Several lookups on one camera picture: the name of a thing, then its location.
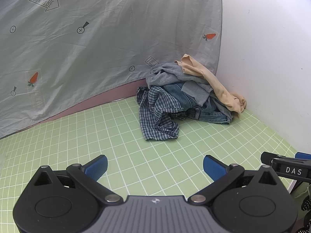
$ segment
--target blue checkered shirt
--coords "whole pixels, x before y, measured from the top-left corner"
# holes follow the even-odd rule
[[[158,86],[139,87],[136,93],[139,119],[146,140],[177,138],[179,126],[172,119],[185,120],[186,112],[178,100]]]

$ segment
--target tent fabric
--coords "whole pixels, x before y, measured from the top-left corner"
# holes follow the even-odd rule
[[[0,137],[188,53],[214,74],[221,0],[0,0]]]

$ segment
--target metal pivot screw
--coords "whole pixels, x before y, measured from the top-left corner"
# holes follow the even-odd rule
[[[201,194],[195,194],[193,196],[191,196],[190,198],[193,202],[195,203],[202,203],[204,201],[206,201],[205,196],[201,195]]]
[[[120,200],[120,196],[117,195],[117,194],[108,194],[106,197],[105,197],[105,200],[107,202],[117,202]]]

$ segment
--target denim fabric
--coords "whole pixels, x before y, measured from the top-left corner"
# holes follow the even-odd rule
[[[179,101],[180,106],[187,112],[188,117],[209,123],[230,124],[232,120],[231,112],[228,109],[224,110],[222,103],[220,104],[217,98],[208,97],[207,101],[201,107],[193,97],[186,95],[181,91],[182,87],[183,83],[163,86],[167,93]]]
[[[199,106],[203,106],[210,92],[213,90],[211,85],[204,78],[184,74],[182,67],[176,63],[155,65],[146,76],[146,81],[149,88],[151,86],[183,83],[181,91],[195,98]]]

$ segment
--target jeans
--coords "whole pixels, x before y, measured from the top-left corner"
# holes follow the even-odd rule
[[[219,102],[217,98],[209,96],[207,101],[201,107],[196,103],[193,97],[186,95],[181,91],[182,87],[183,83],[163,86],[167,93],[179,101],[180,106],[186,111],[188,117],[209,123],[231,123],[231,112],[228,109],[223,109],[223,104]]]

